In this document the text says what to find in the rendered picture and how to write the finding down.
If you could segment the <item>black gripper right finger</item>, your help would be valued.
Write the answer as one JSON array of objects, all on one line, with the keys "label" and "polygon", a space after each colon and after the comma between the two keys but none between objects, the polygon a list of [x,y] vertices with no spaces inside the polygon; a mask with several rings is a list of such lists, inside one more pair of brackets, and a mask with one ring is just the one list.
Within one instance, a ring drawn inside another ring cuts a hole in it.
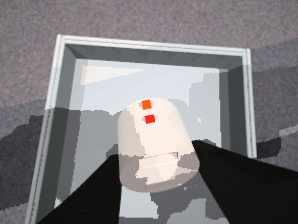
[{"label": "black gripper right finger", "polygon": [[191,141],[199,173],[230,224],[298,224],[298,172]]}]

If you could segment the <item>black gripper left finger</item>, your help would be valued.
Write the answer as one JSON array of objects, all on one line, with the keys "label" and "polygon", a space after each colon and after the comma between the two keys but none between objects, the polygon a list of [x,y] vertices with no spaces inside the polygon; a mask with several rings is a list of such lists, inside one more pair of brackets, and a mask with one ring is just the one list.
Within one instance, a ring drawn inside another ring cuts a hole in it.
[{"label": "black gripper left finger", "polygon": [[121,194],[119,156],[114,154],[36,224],[119,224]]}]

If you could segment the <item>white cylinder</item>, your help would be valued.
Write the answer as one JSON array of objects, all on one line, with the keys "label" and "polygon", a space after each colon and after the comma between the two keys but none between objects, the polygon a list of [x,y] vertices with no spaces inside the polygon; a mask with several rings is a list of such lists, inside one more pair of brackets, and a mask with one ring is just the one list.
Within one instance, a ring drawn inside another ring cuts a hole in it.
[{"label": "white cylinder", "polygon": [[190,180],[200,162],[177,107],[146,98],[126,107],[117,123],[119,175],[124,187],[143,193]]}]

